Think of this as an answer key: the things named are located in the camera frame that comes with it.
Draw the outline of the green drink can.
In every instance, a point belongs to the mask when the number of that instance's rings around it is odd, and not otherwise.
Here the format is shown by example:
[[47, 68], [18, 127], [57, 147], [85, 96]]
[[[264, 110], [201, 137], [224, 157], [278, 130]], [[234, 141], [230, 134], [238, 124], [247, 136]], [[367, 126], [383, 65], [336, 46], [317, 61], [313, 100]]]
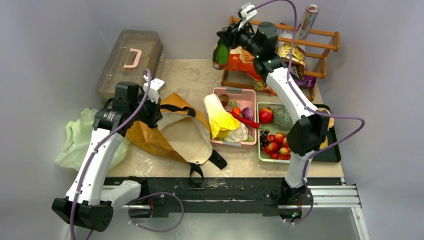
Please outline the green drink can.
[[213, 50], [212, 66], [217, 70], [226, 68], [228, 64], [230, 50], [224, 41], [220, 38]]

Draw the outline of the brown paper tote bag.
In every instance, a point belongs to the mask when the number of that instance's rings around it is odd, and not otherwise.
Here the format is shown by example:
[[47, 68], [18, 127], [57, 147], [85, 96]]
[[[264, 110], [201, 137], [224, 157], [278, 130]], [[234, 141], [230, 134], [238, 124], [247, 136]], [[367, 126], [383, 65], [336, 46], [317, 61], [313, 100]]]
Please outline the brown paper tote bag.
[[174, 160], [190, 167], [190, 174], [200, 175], [204, 181], [201, 165], [210, 162], [218, 169], [224, 169], [227, 161], [213, 149], [211, 130], [206, 117], [176, 92], [160, 103], [162, 119], [156, 128], [136, 121], [126, 132], [126, 137], [138, 149], [155, 157]]

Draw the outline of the colourful snack packet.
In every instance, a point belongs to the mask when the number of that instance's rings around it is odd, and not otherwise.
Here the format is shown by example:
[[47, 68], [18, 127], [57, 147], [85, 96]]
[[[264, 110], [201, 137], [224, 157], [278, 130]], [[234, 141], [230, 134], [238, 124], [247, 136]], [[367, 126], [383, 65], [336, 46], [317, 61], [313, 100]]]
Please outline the colourful snack packet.
[[257, 92], [268, 93], [271, 96], [276, 94], [275, 91], [270, 86], [268, 86], [268, 84], [264, 83], [263, 80], [255, 79], [253, 89]]

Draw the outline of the toy napa cabbage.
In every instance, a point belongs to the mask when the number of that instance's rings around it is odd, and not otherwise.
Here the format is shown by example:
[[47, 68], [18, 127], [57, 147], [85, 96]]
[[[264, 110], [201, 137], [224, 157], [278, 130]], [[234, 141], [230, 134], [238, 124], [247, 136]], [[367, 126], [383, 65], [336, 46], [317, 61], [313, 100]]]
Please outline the toy napa cabbage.
[[208, 115], [212, 139], [226, 138], [230, 131], [240, 126], [240, 122], [225, 110], [216, 94], [205, 96], [203, 103]]

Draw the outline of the green plastic grocery bag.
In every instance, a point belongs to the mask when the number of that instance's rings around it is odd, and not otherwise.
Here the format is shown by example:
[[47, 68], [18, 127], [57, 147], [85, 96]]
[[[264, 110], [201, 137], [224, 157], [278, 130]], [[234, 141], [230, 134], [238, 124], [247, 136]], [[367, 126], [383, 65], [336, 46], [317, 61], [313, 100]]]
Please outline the green plastic grocery bag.
[[69, 121], [65, 126], [66, 140], [54, 162], [63, 168], [79, 171], [91, 142], [95, 108], [86, 108], [75, 121]]

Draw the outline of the toy red chili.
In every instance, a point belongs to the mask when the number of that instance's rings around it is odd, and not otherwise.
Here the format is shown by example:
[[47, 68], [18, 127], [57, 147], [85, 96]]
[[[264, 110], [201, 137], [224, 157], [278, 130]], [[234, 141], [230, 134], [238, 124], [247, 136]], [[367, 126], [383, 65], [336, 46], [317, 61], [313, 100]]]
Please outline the toy red chili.
[[260, 124], [257, 122], [254, 122], [252, 120], [248, 120], [242, 116], [237, 115], [236, 113], [233, 113], [231, 111], [228, 111], [230, 115], [232, 115], [235, 119], [237, 119], [239, 122], [244, 123], [245, 125], [248, 125], [252, 128], [258, 129], [260, 127]]

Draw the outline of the purple snack bag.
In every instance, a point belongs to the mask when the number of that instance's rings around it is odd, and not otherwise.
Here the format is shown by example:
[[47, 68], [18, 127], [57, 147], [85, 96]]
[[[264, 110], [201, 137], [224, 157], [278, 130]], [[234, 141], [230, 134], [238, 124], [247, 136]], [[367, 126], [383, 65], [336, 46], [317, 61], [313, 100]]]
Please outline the purple snack bag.
[[302, 79], [294, 78], [294, 81], [300, 88], [313, 89], [317, 82], [317, 78], [314, 76], [305, 75]]

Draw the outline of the toy melon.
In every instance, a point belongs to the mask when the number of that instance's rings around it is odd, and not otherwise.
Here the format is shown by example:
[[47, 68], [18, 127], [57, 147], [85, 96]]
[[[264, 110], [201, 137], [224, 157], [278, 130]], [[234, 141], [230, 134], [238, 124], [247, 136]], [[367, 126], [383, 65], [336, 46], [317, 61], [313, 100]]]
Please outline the toy melon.
[[294, 125], [290, 113], [284, 105], [274, 109], [273, 123], [284, 131], [289, 131]]

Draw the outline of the toy grape bunch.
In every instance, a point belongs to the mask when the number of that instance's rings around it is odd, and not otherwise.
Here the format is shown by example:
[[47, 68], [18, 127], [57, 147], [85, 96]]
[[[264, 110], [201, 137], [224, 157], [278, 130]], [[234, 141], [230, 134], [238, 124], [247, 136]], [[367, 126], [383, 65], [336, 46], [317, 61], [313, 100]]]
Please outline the toy grape bunch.
[[260, 150], [263, 151], [265, 149], [266, 146], [269, 145], [269, 141], [268, 141], [268, 135], [269, 135], [270, 131], [269, 130], [261, 130], [259, 132], [259, 146], [260, 146]]

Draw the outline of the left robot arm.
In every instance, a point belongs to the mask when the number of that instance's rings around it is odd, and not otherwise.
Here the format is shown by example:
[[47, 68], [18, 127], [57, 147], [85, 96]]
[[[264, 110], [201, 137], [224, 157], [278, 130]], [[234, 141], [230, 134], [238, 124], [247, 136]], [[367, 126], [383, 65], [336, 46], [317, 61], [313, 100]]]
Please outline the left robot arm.
[[115, 152], [133, 123], [140, 121], [154, 129], [162, 119], [160, 90], [164, 85], [158, 78], [143, 86], [119, 82], [114, 97], [95, 114], [90, 143], [78, 175], [65, 197], [55, 198], [51, 206], [70, 227], [103, 232], [114, 210], [130, 201], [138, 205], [148, 201], [147, 180], [141, 177], [130, 176], [109, 193], [103, 191], [103, 185]]

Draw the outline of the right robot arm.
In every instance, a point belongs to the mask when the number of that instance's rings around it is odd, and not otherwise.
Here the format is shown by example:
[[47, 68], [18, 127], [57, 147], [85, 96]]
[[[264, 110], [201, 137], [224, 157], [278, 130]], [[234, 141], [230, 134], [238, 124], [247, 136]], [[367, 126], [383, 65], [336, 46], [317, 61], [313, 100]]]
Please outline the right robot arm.
[[307, 189], [307, 171], [326, 138], [330, 117], [319, 111], [292, 80], [290, 67], [285, 66], [276, 50], [278, 34], [274, 24], [262, 22], [252, 32], [249, 22], [233, 22], [217, 36], [227, 48], [242, 47], [254, 57], [255, 72], [275, 91], [290, 114], [293, 127], [287, 134], [287, 143], [291, 157], [280, 197], [292, 204]]

